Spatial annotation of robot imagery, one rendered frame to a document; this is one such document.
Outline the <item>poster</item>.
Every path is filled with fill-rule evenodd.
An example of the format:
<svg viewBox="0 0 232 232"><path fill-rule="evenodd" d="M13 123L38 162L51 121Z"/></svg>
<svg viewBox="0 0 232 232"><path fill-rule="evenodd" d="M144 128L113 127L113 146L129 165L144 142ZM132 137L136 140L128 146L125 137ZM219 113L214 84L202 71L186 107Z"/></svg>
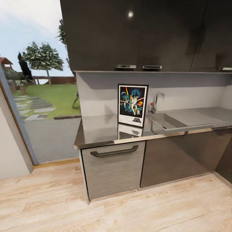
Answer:
<svg viewBox="0 0 232 232"><path fill-rule="evenodd" d="M147 84L118 84L118 123L144 128L148 89Z"/></svg>

